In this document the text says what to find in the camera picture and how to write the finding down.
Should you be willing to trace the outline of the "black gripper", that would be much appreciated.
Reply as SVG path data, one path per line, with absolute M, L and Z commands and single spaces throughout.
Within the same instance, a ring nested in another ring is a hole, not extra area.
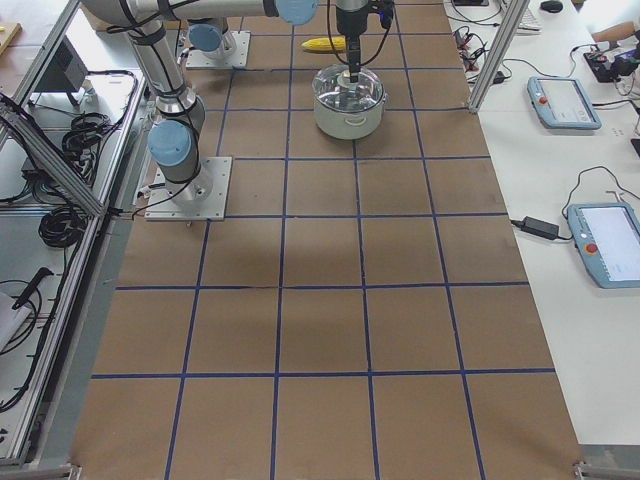
M 392 0 L 337 0 L 336 22 L 338 32 L 345 36 L 349 81 L 357 83 L 361 70 L 360 35 L 367 31 L 368 16 L 376 14 L 384 30 L 389 30 L 394 19 Z

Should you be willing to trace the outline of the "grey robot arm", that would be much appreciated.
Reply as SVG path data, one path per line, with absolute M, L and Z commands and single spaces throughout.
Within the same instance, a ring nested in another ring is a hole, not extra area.
M 315 15 L 315 1 L 86 1 L 84 7 L 107 23 L 110 33 L 128 35 L 135 56 L 156 95 L 158 122 L 148 136 L 148 148 L 171 201 L 186 208 L 209 197 L 213 177 L 199 154 L 204 105 L 188 85 L 165 31 L 168 20 L 188 24 L 188 40 L 205 56 L 222 60 L 236 51 L 228 28 L 230 17 L 278 17 L 304 25 Z M 314 77 L 314 118 L 327 135 L 355 140 L 380 125 L 387 95 L 381 80 L 361 57 L 360 37 L 375 14 L 389 29 L 394 18 L 391 1 L 335 1 L 329 20 L 345 39 L 346 55 Z
M 188 38 L 193 47 L 213 59 L 223 59 L 236 50 L 236 41 L 224 17 L 190 20 Z

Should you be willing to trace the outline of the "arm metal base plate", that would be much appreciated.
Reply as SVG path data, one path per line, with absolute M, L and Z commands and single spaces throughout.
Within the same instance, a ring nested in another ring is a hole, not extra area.
M 160 168 L 154 181 L 164 186 L 151 191 L 151 206 L 143 211 L 150 221 L 222 221 L 232 169 L 231 157 L 206 157 L 200 162 L 199 175 L 177 196 L 181 185 L 167 183 Z
M 222 33 L 211 25 L 193 25 L 188 31 L 192 46 L 186 68 L 190 70 L 244 69 L 248 60 L 249 31 L 227 30 Z

